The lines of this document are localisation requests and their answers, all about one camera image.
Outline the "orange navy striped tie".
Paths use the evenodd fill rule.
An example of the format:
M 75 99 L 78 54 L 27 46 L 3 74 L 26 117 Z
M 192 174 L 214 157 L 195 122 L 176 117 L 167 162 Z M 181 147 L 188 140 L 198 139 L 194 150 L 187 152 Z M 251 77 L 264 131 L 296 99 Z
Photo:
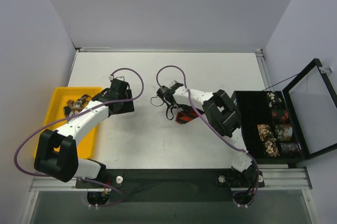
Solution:
M 198 117 L 199 115 L 194 110 L 183 110 L 177 113 L 175 121 L 178 124 L 187 124 Z

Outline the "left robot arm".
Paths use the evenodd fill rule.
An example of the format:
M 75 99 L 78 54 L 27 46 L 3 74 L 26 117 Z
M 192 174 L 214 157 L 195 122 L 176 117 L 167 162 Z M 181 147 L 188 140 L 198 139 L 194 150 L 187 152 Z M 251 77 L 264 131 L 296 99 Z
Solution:
M 105 165 L 78 157 L 77 147 L 89 132 L 112 115 L 134 111 L 129 83 L 111 80 L 109 88 L 96 94 L 77 114 L 55 130 L 44 130 L 39 136 L 34 162 L 36 171 L 62 182 L 72 178 L 87 178 L 100 188 L 106 183 Z

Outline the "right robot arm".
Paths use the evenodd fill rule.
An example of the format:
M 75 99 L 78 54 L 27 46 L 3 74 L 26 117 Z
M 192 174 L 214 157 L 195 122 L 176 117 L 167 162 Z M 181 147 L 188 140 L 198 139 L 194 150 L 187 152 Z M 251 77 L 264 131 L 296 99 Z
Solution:
M 240 187 L 251 183 L 254 162 L 247 154 L 242 131 L 241 114 L 234 101 L 223 90 L 203 92 L 188 90 L 183 84 L 162 86 L 158 96 L 167 105 L 168 111 L 178 109 L 175 121 L 187 124 L 200 117 L 207 126 L 229 147 L 231 167 L 236 170 L 233 180 Z

